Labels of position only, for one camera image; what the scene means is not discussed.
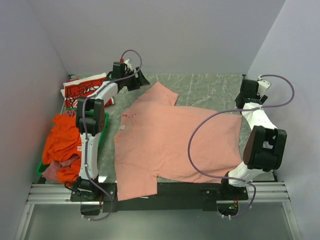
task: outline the shirt sleeve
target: shirt sleeve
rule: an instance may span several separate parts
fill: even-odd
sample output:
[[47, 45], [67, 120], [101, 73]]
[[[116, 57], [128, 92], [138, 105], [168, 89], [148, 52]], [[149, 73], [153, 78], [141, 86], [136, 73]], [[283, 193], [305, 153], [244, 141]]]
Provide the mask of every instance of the shirt sleeve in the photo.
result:
[[137, 102], [155, 102], [166, 106], [174, 106], [178, 99], [178, 94], [170, 91], [161, 83], [156, 82], [150, 89], [148, 89]]
[[157, 194], [157, 177], [144, 168], [115, 162], [119, 201]]

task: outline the clothing pile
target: clothing pile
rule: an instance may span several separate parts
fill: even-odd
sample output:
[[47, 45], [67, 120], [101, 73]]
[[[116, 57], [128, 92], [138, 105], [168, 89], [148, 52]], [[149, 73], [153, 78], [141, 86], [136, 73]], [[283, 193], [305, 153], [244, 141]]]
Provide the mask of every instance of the clothing pile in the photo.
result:
[[[61, 90], [64, 106], [76, 108], [79, 97], [93, 94], [106, 79], [105, 72], [88, 77], [72, 76]], [[114, 103], [111, 98], [104, 106]], [[48, 180], [66, 184], [74, 183], [78, 178], [82, 144], [75, 117], [74, 110], [67, 110], [63, 114], [57, 114], [52, 121], [55, 126], [47, 137], [42, 154], [42, 164], [49, 165], [42, 175]]]
[[[159, 82], [121, 116], [114, 137], [118, 200], [157, 194], [157, 177], [190, 183], [214, 183], [197, 172], [187, 154], [194, 129], [216, 111], [175, 106], [178, 94]], [[191, 155], [208, 174], [224, 176], [240, 162], [241, 116], [220, 114], [194, 136]]]
[[74, 183], [81, 167], [81, 138], [76, 127], [76, 112], [67, 110], [57, 114], [46, 139], [42, 163], [50, 166], [42, 175], [51, 181], [63, 184]]

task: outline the metal frame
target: metal frame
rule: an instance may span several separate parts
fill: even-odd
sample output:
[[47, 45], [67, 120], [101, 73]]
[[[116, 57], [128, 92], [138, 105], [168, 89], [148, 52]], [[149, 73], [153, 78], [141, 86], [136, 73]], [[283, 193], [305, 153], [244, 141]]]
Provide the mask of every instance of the metal frame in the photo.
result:
[[[285, 214], [294, 240], [301, 240], [299, 227], [293, 213], [290, 198], [284, 182], [255, 182], [255, 203], [283, 203]], [[253, 195], [253, 187], [246, 187], [249, 199], [240, 200], [247, 203]], [[16, 240], [23, 240], [26, 236], [30, 219], [35, 205], [99, 205], [98, 201], [73, 202], [70, 201], [71, 191], [62, 184], [32, 184], [22, 214], [22, 218], [15, 236]], [[218, 200], [217, 204], [233, 203], [233, 201]]]

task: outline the green basket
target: green basket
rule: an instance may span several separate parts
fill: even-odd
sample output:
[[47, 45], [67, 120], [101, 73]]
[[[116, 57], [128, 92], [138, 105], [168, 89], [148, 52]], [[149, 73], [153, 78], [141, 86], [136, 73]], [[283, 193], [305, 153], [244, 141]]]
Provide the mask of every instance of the green basket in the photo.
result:
[[[65, 110], [77, 110], [76, 108], [66, 108]], [[94, 111], [91, 110], [91, 111], [86, 111], [85, 112], [86, 114], [94, 114]], [[106, 129], [108, 127], [108, 120], [109, 120], [109, 114], [107, 112], [104, 113], [105, 115], [105, 122], [104, 122], [104, 129], [103, 131], [101, 132], [101, 135], [100, 135], [100, 138], [99, 138], [99, 142], [98, 142], [98, 148], [101, 146], [101, 143], [104, 139], [104, 136], [106, 135]], [[44, 165], [43, 164], [43, 161], [41, 161], [38, 165], [38, 167], [36, 168], [36, 174], [42, 176], [42, 173], [49, 167], [50, 164], [47, 164], [47, 165]]]

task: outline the red and white cloth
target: red and white cloth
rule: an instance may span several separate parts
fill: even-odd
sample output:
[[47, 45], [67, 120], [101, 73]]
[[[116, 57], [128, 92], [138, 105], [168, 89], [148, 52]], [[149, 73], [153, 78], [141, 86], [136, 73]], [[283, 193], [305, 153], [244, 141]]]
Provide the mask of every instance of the red and white cloth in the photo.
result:
[[[106, 73], [89, 76], [82, 79], [73, 79], [63, 84], [61, 93], [64, 97], [64, 106], [66, 108], [76, 108], [79, 97], [87, 97], [93, 94], [107, 79]], [[114, 99], [110, 98], [104, 106], [115, 104]]]

